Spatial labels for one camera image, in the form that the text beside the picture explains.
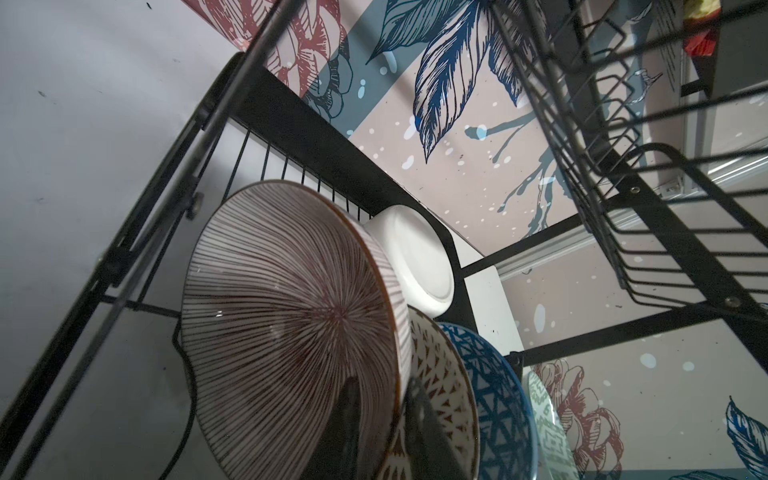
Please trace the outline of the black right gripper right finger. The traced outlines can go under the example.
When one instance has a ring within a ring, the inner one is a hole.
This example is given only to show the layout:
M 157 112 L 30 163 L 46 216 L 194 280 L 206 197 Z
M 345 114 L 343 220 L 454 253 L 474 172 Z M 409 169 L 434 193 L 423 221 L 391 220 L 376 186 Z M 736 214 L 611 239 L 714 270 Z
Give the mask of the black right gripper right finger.
M 405 445 L 412 478 L 466 479 L 420 379 L 409 379 L 405 403 Z

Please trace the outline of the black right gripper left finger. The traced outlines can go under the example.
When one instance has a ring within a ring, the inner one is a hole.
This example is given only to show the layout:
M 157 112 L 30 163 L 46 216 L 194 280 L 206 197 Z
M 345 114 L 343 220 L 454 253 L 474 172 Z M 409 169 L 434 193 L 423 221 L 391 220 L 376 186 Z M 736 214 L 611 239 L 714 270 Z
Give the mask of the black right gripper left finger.
M 346 380 L 325 429 L 300 478 L 355 479 L 361 416 L 357 377 Z

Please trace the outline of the blue patterned bowl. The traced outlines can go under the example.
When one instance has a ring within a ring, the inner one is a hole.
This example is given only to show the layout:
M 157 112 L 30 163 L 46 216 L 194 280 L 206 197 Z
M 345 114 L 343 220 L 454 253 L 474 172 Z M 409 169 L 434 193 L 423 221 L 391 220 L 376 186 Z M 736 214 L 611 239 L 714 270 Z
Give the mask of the blue patterned bowl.
M 479 334 L 440 323 L 473 389 L 479 419 L 480 479 L 535 479 L 537 434 L 530 401 L 504 356 Z

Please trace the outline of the white brown patterned bowl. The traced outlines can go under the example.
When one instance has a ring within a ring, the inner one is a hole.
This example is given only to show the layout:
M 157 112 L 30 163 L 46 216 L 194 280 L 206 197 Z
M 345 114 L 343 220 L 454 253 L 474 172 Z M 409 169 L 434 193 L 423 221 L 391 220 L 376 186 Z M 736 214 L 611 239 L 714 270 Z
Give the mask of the white brown patterned bowl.
M 457 349 L 437 323 L 408 308 L 411 375 L 418 378 L 458 465 L 467 479 L 478 475 L 479 420 L 469 376 Z

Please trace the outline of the grey green patterned bowl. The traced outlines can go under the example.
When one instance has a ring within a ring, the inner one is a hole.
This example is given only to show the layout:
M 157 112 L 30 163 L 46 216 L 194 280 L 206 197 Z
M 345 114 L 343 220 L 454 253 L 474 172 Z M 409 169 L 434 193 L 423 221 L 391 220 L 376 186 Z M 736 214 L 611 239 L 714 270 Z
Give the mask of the grey green patterned bowl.
M 537 478 L 579 480 L 573 452 L 544 383 L 529 369 L 523 386 L 532 407 L 537 433 Z

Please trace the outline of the white ceramic bowl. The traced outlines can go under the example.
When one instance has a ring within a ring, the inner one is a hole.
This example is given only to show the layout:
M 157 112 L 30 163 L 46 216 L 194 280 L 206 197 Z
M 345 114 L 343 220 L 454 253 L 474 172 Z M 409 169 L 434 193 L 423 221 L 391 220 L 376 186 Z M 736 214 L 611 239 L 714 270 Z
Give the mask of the white ceramic bowl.
M 435 318 L 454 297 L 453 268 L 437 233 L 416 210 L 393 205 L 364 224 L 392 265 L 408 305 Z

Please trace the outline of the black two-tier dish rack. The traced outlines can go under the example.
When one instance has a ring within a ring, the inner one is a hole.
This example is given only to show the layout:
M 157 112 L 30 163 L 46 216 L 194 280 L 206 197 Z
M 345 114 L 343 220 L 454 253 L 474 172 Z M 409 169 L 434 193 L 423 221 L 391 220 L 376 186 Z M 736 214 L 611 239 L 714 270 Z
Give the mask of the black two-tier dish rack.
M 439 323 L 544 383 L 586 479 L 767 475 L 767 89 L 683 145 L 677 1 L 1 5 L 1 473 L 223 479 L 181 335 L 204 227 L 290 181 L 402 204 Z

